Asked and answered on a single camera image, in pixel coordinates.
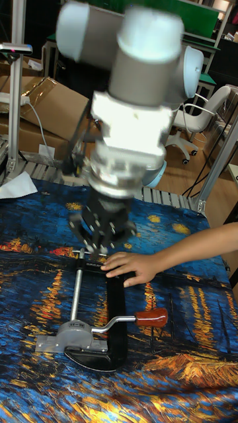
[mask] office chair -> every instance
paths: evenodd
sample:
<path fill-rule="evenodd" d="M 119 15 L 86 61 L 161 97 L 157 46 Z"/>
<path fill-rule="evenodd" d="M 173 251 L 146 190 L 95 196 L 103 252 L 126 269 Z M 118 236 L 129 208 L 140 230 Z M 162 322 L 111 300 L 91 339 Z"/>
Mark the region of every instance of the office chair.
<path fill-rule="evenodd" d="M 192 147 L 192 155 L 195 156 L 198 151 L 198 147 L 193 144 L 192 142 L 192 135 L 193 133 L 196 134 L 197 132 L 202 132 L 208 126 L 212 116 L 215 116 L 219 107 L 224 103 L 225 99 L 229 96 L 231 92 L 230 87 L 224 86 L 221 87 L 219 90 L 216 91 L 215 94 L 212 95 L 210 100 L 202 97 L 201 95 L 195 94 L 196 96 L 200 97 L 204 102 L 205 106 L 200 107 L 196 104 L 186 103 L 183 105 L 182 110 L 177 112 L 175 116 L 175 121 L 173 122 L 173 126 L 177 126 L 180 129 L 177 131 L 175 135 L 170 135 L 165 147 L 169 145 L 173 145 L 175 147 L 180 148 L 185 155 L 185 159 L 183 159 L 183 164 L 186 165 L 190 160 L 190 155 L 186 149 L 186 146 Z M 192 106 L 202 110 L 198 116 L 193 116 L 185 112 L 186 107 Z M 187 141 L 180 137 L 182 130 L 185 129 L 188 133 L 192 132 L 191 141 Z"/>

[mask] robotic arm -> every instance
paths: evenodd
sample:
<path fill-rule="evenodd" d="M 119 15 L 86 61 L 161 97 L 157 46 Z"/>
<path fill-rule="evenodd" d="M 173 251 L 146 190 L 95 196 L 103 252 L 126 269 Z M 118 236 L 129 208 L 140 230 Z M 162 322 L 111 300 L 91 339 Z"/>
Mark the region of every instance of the robotic arm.
<path fill-rule="evenodd" d="M 108 92 L 93 97 L 91 114 L 102 121 L 102 140 L 91 155 L 89 199 L 69 222 L 89 252 L 106 254 L 136 234 L 128 221 L 130 203 L 146 170 L 163 165 L 161 141 L 173 110 L 195 95 L 203 55 L 196 55 L 186 84 L 184 63 L 190 61 L 181 48 L 180 18 L 141 7 L 130 7 L 123 17 L 74 2 L 59 15 L 56 38 L 63 55 L 107 69 L 114 63 Z"/>

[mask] clamp handle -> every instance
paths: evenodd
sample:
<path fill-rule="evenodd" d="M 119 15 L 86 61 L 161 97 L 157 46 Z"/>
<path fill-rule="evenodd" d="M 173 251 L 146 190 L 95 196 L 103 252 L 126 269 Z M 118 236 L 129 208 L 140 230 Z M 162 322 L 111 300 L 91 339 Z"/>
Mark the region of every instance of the clamp handle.
<path fill-rule="evenodd" d="M 137 326 L 151 326 L 154 328 L 162 328 L 168 321 L 168 312 L 160 307 L 149 311 L 138 311 L 135 313 Z"/>

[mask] finger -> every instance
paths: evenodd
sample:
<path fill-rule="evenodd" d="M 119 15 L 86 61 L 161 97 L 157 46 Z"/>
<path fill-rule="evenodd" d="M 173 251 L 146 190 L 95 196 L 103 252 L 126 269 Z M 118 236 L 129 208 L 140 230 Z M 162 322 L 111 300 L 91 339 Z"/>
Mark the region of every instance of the finger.
<path fill-rule="evenodd" d="M 128 286 L 144 284 L 144 283 L 145 282 L 139 276 L 135 276 L 135 278 L 130 278 L 130 279 L 125 280 L 124 288 L 128 288 Z"/>
<path fill-rule="evenodd" d="M 109 273 L 106 273 L 106 277 L 107 278 L 114 278 L 115 276 L 123 275 L 124 273 L 127 273 L 130 270 L 132 270 L 132 269 L 128 265 L 121 266 L 121 267 L 118 267 L 117 269 L 115 269 L 115 270 L 113 270 Z"/>
<path fill-rule="evenodd" d="M 117 258 L 120 258 L 120 257 L 126 257 L 126 255 L 127 253 L 124 251 L 116 252 L 111 257 L 108 257 L 106 261 L 104 262 L 104 264 L 111 263 L 113 260 L 116 260 Z"/>
<path fill-rule="evenodd" d="M 123 266 L 124 264 L 128 263 L 128 257 L 118 257 L 117 259 L 113 260 L 111 263 L 106 263 L 101 266 L 102 270 L 111 270 L 115 269 L 115 267 Z"/>

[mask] human hand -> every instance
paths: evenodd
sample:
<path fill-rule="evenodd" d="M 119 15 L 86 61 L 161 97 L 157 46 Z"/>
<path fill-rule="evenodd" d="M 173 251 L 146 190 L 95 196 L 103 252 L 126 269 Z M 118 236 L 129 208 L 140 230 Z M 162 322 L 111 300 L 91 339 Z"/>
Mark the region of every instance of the human hand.
<path fill-rule="evenodd" d="M 106 274 L 107 278 L 113 278 L 128 272 L 135 272 L 134 278 L 127 279 L 124 287 L 150 282 L 156 275 L 156 259 L 153 255 L 133 254 L 130 252 L 117 252 L 109 257 L 101 266 L 102 270 L 112 270 Z"/>

